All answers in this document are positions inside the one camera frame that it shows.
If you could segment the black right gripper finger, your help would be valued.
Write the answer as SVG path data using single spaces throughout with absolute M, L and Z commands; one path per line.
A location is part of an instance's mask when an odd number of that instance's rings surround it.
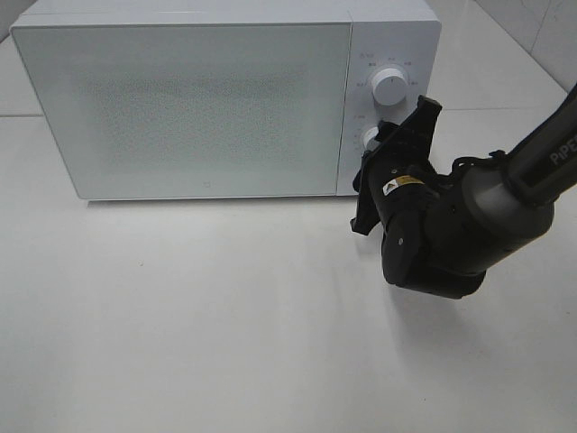
M 399 128 L 398 124 L 393 122 L 379 121 L 377 125 L 377 132 L 371 138 L 371 149 L 376 150 L 382 143 L 384 143 L 390 135 L 396 132 Z
M 403 123 L 408 143 L 424 156 L 429 156 L 436 123 L 443 107 L 436 100 L 420 95 L 417 108 Z

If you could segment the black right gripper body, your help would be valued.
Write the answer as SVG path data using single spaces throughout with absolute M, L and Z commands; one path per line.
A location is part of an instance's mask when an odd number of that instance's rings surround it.
M 368 235 L 381 224 L 387 235 L 394 231 L 423 235 L 425 212 L 438 200 L 430 180 L 436 171 L 429 156 L 413 148 L 406 134 L 392 134 L 376 150 L 364 151 L 353 181 L 354 233 Z

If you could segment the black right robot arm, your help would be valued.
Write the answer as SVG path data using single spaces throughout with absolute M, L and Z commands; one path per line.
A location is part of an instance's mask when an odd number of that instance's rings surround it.
M 441 109 L 420 97 L 403 123 L 378 124 L 353 180 L 351 228 L 382 226 L 389 284 L 460 299 L 551 227 L 555 201 L 576 182 L 576 95 L 513 150 L 457 158 L 447 174 L 429 159 Z

